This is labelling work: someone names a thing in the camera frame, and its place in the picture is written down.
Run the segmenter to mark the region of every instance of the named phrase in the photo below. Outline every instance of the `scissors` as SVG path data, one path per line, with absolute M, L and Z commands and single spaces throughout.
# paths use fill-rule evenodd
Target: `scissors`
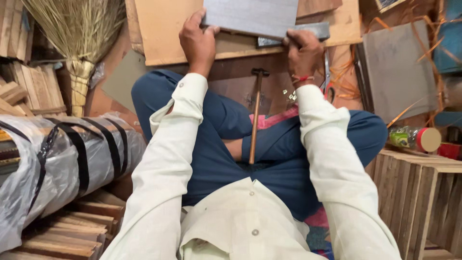
M 330 82 L 330 70 L 329 70 L 329 52 L 326 50 L 324 54 L 324 69 L 326 80 L 321 85 L 321 91 L 324 94 L 324 98 L 331 104 L 334 103 L 335 100 L 335 89 L 333 88 L 333 84 Z

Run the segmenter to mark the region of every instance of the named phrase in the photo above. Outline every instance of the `hammer head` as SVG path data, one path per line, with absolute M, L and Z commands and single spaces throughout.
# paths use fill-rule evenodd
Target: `hammer head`
M 253 68 L 252 69 L 252 75 L 258 75 L 262 74 L 263 77 L 268 77 L 269 76 L 269 71 L 266 71 L 262 68 Z

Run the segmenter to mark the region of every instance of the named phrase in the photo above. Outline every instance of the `wooden hammer handle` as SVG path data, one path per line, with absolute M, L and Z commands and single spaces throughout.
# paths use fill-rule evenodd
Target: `wooden hammer handle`
M 257 130 L 258 130 L 258 110 L 260 109 L 260 93 L 261 93 L 261 80 L 263 79 L 263 74 L 258 74 L 257 79 L 257 96 L 255 100 L 255 110 L 254 110 L 254 124 L 252 127 L 252 140 L 250 142 L 250 157 L 249 164 L 255 163 L 255 146 L 257 142 Z

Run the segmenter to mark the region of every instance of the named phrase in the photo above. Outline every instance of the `white kurta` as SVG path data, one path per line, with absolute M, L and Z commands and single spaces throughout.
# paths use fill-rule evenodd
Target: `white kurta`
M 310 252 L 306 229 L 287 206 L 250 178 L 208 195 L 180 223 L 206 91 L 206 78 L 188 74 L 167 106 L 151 116 L 154 137 L 133 172 L 134 191 L 122 229 L 102 259 L 324 259 Z M 377 213 L 377 188 L 347 139 L 348 110 L 335 109 L 314 85 L 297 89 L 297 97 L 301 141 L 326 209 L 335 258 L 400 259 Z

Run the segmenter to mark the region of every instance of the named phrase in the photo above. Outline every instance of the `fabric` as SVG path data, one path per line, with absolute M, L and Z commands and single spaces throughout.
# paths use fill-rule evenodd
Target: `fabric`
M 152 138 L 151 125 L 158 125 L 150 122 L 149 117 L 165 109 L 182 78 L 168 70 L 155 70 L 134 85 L 133 103 L 148 141 Z M 304 221 L 316 213 L 321 203 L 310 181 L 310 164 L 300 141 L 298 116 L 279 120 L 272 127 L 258 131 L 255 161 L 270 161 L 271 165 L 248 172 L 234 161 L 221 139 L 243 138 L 243 160 L 248 161 L 252 133 L 250 112 L 236 101 L 211 91 L 205 94 L 203 104 L 203 122 L 198 128 L 192 155 L 194 174 L 188 183 L 188 193 L 183 195 L 182 206 L 194 206 L 213 191 L 251 177 L 281 198 L 297 220 Z M 379 117 L 369 112 L 350 111 L 350 114 L 347 136 L 366 166 L 383 148 L 387 129 Z
M 196 137 L 208 120 L 202 115 L 207 82 L 188 74 L 178 86 L 184 90 L 177 88 L 150 118 L 155 134 L 133 172 L 134 191 L 122 228 L 101 259 L 323 259 L 309 252 L 279 196 L 250 177 L 213 191 L 180 223 Z M 299 88 L 297 96 L 300 140 L 326 209 L 334 255 L 399 259 L 396 242 L 377 213 L 377 189 L 347 139 L 348 110 L 335 109 L 314 85 Z M 208 243 L 213 247 L 200 250 Z

